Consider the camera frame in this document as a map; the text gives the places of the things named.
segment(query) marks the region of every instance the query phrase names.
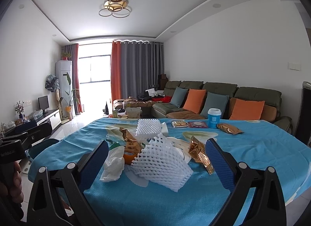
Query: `sofa armrest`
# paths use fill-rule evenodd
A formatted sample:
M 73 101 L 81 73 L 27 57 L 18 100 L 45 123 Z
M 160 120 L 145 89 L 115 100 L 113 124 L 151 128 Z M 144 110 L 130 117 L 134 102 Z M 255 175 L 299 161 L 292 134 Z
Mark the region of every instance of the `sofa armrest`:
M 282 130 L 285 130 L 287 133 L 292 134 L 293 125 L 291 124 L 291 118 L 288 116 L 282 116 L 277 118 L 273 124 L 277 125 Z

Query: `curtain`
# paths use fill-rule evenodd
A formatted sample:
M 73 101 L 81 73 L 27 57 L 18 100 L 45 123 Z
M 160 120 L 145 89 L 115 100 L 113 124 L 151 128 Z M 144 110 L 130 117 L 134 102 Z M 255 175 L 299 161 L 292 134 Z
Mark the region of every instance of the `curtain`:
M 110 62 L 111 100 L 121 99 L 121 42 L 112 42 Z
M 145 90 L 158 84 L 164 72 L 163 44 L 159 42 L 121 43 L 122 97 L 136 98 Z
M 78 48 L 79 48 L 79 44 L 67 45 L 64 47 L 64 52 L 71 54 L 71 57 L 69 58 L 69 60 L 72 62 L 72 71 L 73 71 L 73 73 L 72 73 L 72 87 L 73 87 L 73 89 L 77 89 L 73 93 L 73 105 L 74 105 L 76 114 L 83 112 L 80 94 L 79 94 Z

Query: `flower vase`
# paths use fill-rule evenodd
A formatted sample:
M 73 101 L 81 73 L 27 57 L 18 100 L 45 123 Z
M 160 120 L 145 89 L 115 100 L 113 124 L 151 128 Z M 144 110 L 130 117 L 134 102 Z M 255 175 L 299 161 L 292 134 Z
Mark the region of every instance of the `flower vase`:
M 65 110 L 68 113 L 68 119 L 71 121 L 73 119 L 72 115 L 71 115 L 71 107 L 72 106 L 66 106 Z

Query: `white cup lid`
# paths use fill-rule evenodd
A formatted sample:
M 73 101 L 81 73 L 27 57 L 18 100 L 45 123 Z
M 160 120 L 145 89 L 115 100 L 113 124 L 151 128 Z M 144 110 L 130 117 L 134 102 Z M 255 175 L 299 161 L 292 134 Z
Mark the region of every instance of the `white cup lid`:
M 207 113 L 210 115 L 221 115 L 221 111 L 218 108 L 210 108 Z

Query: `ceiling light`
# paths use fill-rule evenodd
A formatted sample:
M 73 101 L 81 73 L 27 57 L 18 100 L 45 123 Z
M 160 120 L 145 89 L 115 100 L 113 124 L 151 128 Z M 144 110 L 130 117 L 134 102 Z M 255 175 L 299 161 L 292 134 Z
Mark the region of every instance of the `ceiling light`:
M 127 0 L 106 0 L 104 8 L 99 11 L 102 17 L 113 16 L 116 18 L 125 18 L 129 16 L 131 9 L 128 7 Z
M 221 7 L 221 4 L 213 4 L 213 7 L 214 7 L 214 8 L 220 8 L 220 7 Z

